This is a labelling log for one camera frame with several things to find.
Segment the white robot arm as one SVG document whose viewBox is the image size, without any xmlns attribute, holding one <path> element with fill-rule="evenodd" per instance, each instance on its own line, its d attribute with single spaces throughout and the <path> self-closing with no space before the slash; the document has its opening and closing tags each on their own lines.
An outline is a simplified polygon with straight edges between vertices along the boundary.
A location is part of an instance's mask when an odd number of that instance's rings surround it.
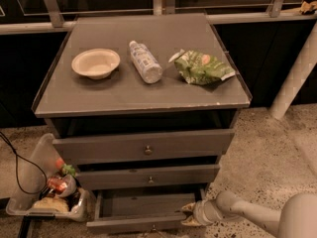
<svg viewBox="0 0 317 238">
<path fill-rule="evenodd" d="M 317 238 L 317 195 L 299 193 L 278 210 L 243 200 L 229 190 L 215 199 L 204 199 L 181 207 L 188 216 L 185 226 L 209 226 L 216 221 L 247 219 L 275 238 Z"/>
</svg>

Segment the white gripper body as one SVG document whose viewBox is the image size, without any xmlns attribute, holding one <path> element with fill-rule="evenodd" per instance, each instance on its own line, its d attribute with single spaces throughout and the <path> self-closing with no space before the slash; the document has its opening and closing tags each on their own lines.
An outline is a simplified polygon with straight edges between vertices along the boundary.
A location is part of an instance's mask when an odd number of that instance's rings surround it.
<svg viewBox="0 0 317 238">
<path fill-rule="evenodd" d="M 200 200 L 195 203 L 193 218 L 201 225 L 207 226 L 215 221 L 220 221 L 222 214 L 214 200 Z"/>
</svg>

